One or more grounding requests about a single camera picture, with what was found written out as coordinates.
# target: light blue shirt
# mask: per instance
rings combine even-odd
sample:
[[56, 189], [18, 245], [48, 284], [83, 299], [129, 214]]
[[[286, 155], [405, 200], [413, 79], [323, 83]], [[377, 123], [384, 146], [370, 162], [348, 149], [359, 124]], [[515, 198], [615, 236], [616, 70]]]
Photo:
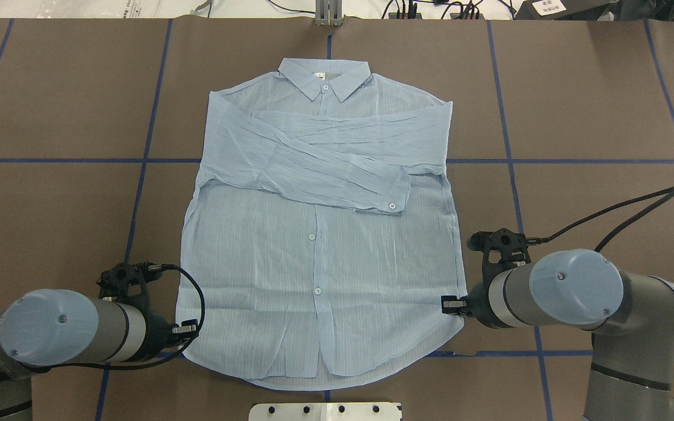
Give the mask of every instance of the light blue shirt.
[[[459, 332], [439, 307], [466, 295], [451, 113], [360, 61], [286, 58], [210, 93], [181, 239], [208, 313], [185, 356], [272, 389], [336, 389]], [[176, 312], [198, 314], [185, 282]]]

